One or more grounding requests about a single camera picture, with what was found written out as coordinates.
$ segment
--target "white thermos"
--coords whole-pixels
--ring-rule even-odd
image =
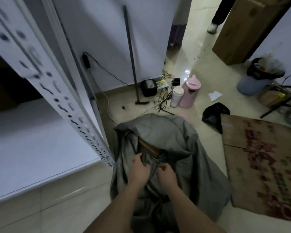
[[[170,106],[171,107],[177,107],[181,97],[184,94],[184,90],[181,86],[176,86],[172,90],[172,96],[171,96],[171,101],[170,101]]]

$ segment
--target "cardboard sheet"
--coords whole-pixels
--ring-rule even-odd
[[[232,204],[291,221],[291,128],[221,115]]]

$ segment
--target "pink thermos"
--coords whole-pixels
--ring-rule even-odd
[[[178,105],[182,108],[191,108],[201,86],[202,85],[200,81],[198,81],[195,75],[193,75],[191,78],[188,78],[185,84],[182,86],[184,94]]]

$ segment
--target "white paper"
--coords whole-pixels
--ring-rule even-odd
[[[218,93],[217,91],[214,91],[214,93],[209,93],[208,95],[209,95],[211,101],[215,101],[220,96],[222,96],[222,94],[221,93]]]

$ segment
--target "white wall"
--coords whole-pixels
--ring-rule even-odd
[[[251,59],[263,56],[270,50],[273,50],[275,58],[284,64],[285,77],[289,76],[291,74],[291,7],[257,48]],[[284,85],[291,85],[291,77]]]
[[[162,74],[178,0],[53,0],[77,56],[89,52],[104,68],[132,84],[122,6],[128,8],[137,80]],[[89,58],[102,91],[125,86]]]

